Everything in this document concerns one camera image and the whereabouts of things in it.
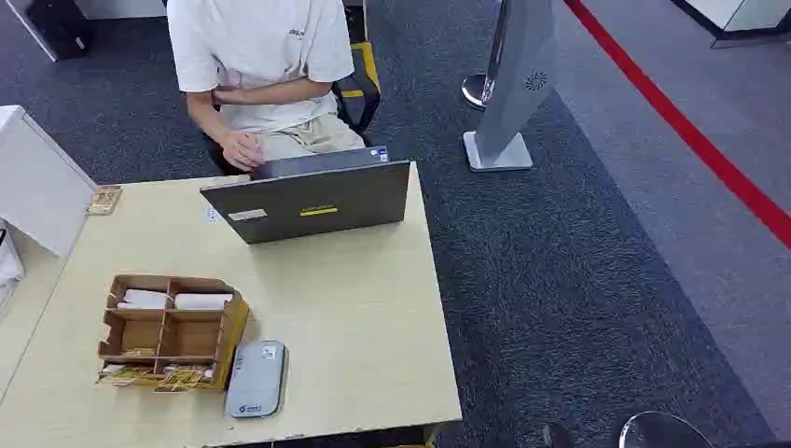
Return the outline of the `person's right hand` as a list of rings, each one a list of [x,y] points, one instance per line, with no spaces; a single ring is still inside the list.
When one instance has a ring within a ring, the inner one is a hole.
[[[223,158],[243,172],[251,172],[265,160],[257,137],[251,133],[225,133],[219,137]]]

